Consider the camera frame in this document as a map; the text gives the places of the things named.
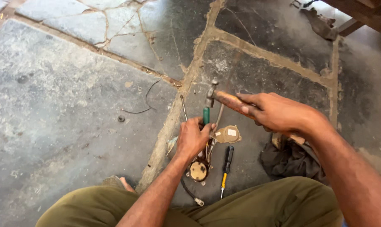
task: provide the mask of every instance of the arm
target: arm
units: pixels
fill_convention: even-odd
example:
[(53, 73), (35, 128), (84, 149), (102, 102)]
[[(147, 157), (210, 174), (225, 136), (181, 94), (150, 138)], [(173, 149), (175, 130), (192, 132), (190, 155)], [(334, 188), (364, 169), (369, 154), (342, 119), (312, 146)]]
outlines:
[(200, 131), (198, 124), (202, 121), (201, 117), (195, 117), (181, 124), (175, 156), (126, 212), (117, 227), (158, 227), (163, 225), (168, 206), (183, 172), (192, 159), (206, 146), (209, 132), (215, 127), (215, 124), (207, 124)]
[(242, 95), (258, 125), (285, 135), (298, 132), (314, 148), (349, 226), (381, 227), (381, 176), (315, 109), (275, 93)]

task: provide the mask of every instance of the left hand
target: left hand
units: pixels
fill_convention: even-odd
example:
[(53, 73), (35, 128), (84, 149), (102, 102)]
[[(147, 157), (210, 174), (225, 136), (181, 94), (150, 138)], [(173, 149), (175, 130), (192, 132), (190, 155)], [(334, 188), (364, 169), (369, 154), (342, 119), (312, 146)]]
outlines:
[(177, 142), (176, 157), (185, 158), (190, 162), (202, 149), (206, 147), (209, 140), (210, 131), (216, 124), (209, 123), (202, 130), (199, 125), (202, 124), (202, 117), (188, 119), (181, 123), (179, 137)]

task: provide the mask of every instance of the hand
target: hand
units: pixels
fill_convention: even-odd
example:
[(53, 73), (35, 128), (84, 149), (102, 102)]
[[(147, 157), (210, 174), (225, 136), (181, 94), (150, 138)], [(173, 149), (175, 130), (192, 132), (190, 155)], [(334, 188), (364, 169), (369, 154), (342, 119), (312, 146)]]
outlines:
[(209, 123), (202, 131), (199, 129), (203, 122), (202, 117), (188, 119), (181, 123), (175, 156), (186, 158), (190, 162), (201, 150), (206, 147), (210, 131), (216, 124)]
[(255, 124), (263, 125), (266, 131), (300, 132), (306, 135), (314, 127), (329, 125), (327, 118), (316, 109), (276, 93), (237, 96), (242, 101), (253, 104), (243, 107), (242, 110), (253, 115)]

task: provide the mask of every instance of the black screwdriver handle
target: black screwdriver handle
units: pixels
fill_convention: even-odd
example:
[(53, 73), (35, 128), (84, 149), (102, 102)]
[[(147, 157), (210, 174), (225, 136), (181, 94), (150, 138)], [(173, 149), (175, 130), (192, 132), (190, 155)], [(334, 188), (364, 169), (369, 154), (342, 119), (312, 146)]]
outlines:
[(229, 173), (230, 172), (230, 165), (231, 165), (231, 160), (233, 160), (233, 152), (234, 152), (234, 147), (233, 146), (228, 146), (226, 150), (226, 159), (225, 159), (225, 164), (223, 168), (224, 173)]

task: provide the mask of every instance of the metal rod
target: metal rod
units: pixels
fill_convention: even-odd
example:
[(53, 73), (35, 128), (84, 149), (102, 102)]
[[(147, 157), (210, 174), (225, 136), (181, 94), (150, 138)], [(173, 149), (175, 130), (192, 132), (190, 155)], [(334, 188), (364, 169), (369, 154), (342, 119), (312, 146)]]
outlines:
[(188, 121), (187, 111), (185, 110), (184, 97), (181, 95), (182, 108), (184, 109), (185, 120)]

